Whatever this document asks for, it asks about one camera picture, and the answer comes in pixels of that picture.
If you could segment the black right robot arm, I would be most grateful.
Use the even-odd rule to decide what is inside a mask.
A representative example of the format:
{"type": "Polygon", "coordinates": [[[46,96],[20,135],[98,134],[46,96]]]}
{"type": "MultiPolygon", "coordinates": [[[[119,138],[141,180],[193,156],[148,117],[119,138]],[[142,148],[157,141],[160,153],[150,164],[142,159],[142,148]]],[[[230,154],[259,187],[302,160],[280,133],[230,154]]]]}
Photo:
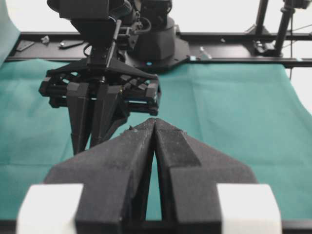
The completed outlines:
{"type": "Polygon", "coordinates": [[[107,141],[130,113],[158,114],[156,71],[189,58],[169,16],[170,0],[49,0],[78,30],[83,59],[48,70],[39,93],[66,107],[73,152],[107,141]]]}

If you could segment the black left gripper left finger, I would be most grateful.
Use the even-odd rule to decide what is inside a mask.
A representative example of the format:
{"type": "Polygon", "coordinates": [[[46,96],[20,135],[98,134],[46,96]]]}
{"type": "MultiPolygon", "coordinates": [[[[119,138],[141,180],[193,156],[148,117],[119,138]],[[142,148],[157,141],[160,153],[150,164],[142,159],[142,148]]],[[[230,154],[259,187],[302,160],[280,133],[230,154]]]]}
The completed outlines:
{"type": "Polygon", "coordinates": [[[83,184],[75,217],[80,234],[120,234],[144,221],[154,156],[155,119],[54,165],[46,184],[83,184]]]}

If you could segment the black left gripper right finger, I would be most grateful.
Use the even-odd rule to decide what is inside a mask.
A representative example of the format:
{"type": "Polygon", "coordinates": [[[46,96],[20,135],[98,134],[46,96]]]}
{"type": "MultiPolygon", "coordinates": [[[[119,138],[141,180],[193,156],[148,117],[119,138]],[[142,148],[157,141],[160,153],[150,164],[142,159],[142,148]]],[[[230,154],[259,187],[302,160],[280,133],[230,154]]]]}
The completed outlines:
{"type": "Polygon", "coordinates": [[[257,183],[251,168],[161,120],[155,122],[163,220],[179,234],[221,233],[218,183],[257,183]]]}

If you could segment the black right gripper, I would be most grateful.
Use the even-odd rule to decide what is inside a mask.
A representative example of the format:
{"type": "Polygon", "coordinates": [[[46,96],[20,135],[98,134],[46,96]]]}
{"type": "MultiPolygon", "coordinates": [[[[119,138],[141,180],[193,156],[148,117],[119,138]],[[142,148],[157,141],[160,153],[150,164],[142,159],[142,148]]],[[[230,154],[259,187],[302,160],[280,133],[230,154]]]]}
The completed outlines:
{"type": "Polygon", "coordinates": [[[87,41],[85,58],[49,70],[39,93],[52,107],[68,107],[73,152],[109,140],[128,112],[156,116],[160,87],[157,75],[125,63],[122,50],[141,32],[141,20],[127,0],[49,0],[48,6],[67,19],[87,41]],[[91,131],[90,101],[95,101],[91,131]]]}

